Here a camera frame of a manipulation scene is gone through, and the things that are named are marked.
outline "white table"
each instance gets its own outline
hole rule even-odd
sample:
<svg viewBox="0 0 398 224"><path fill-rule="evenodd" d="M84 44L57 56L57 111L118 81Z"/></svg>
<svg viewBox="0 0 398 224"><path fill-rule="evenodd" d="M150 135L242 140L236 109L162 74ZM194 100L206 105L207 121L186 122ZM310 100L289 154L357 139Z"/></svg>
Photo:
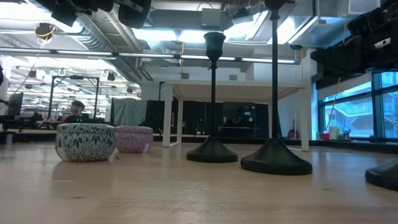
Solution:
<svg viewBox="0 0 398 224"><path fill-rule="evenodd" d="M300 125L302 151L309 151L308 144L308 113L306 83L278 83L278 99L283 99L294 93L300 95ZM164 107L164 130L163 147L172 147L182 142L182 114L183 102L210 101L211 81L207 80L168 80L165 82L165 107ZM178 99L177 118L177 142L170 143L170 128L172 117L172 98ZM272 126L272 82L239 82L239 81L217 81L216 101L217 102L248 102L268 103L269 111L269 135L271 136Z"/></svg>

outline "person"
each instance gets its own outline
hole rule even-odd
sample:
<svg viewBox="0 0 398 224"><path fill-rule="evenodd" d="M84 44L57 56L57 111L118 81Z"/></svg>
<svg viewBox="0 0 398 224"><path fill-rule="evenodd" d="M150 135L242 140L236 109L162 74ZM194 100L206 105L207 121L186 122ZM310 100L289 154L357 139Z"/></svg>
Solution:
<svg viewBox="0 0 398 224"><path fill-rule="evenodd" d="M78 101L75 100L72 102L72 105L70 106L70 111L72 112L72 115L67 117L63 122L64 123L84 123L84 118L81 117L81 112L85 109L85 105Z"/></svg>

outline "window frame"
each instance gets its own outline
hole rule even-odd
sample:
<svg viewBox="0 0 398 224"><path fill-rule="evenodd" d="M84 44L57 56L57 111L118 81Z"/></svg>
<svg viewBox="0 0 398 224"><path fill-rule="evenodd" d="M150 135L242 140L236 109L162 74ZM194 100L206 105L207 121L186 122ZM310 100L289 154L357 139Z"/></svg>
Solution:
<svg viewBox="0 0 398 224"><path fill-rule="evenodd" d="M373 107L373 138L357 138L353 137L354 140L370 141L370 142L398 142L398 138L386 138L384 132L384 108L383 108L383 94L392 93L398 91L398 85L392 85L389 87L382 87L382 72L375 72L371 74L371 91L365 93L359 93L353 96L347 96L344 98L338 98L335 101L324 102L324 99L318 101L318 130L322 132L325 130L325 107L333 105L334 103L344 103L347 101L359 100L363 98L372 99Z"/></svg>

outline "white leg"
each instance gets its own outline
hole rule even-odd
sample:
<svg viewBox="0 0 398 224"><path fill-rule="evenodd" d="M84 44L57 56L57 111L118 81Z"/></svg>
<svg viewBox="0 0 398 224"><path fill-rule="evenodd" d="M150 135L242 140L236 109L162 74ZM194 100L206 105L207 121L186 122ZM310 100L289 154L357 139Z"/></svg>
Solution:
<svg viewBox="0 0 398 224"><path fill-rule="evenodd" d="M170 129L172 125L172 100L173 86L166 85L164 98L164 122L163 122L163 147L170 147Z"/></svg>
<svg viewBox="0 0 398 224"><path fill-rule="evenodd" d="M177 142L182 143L182 115L183 115L184 99L180 97L178 100L178 118L177 118Z"/></svg>
<svg viewBox="0 0 398 224"><path fill-rule="evenodd" d="M272 103L268 103L268 133L269 138L272 138Z"/></svg>
<svg viewBox="0 0 398 224"><path fill-rule="evenodd" d="M308 108L307 108L307 91L306 89L300 89L298 95L300 97L300 138L301 138L301 150L309 151L310 145L308 141Z"/></svg>

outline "black candle holder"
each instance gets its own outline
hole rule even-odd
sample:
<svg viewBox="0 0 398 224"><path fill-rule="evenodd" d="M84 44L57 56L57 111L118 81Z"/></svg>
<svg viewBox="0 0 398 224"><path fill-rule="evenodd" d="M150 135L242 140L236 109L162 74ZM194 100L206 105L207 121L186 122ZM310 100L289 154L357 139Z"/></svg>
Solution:
<svg viewBox="0 0 398 224"><path fill-rule="evenodd" d="M236 162L238 155L225 147L215 136L216 131L216 69L217 60L223 54L225 35L219 32L205 34L206 56L211 60L211 113L210 137L196 149L187 153L187 159L196 162Z"/></svg>
<svg viewBox="0 0 398 224"><path fill-rule="evenodd" d="M278 20L285 0L265 0L272 21L272 138L258 151L241 159L243 169L277 175L307 175L312 165L291 152L278 138Z"/></svg>

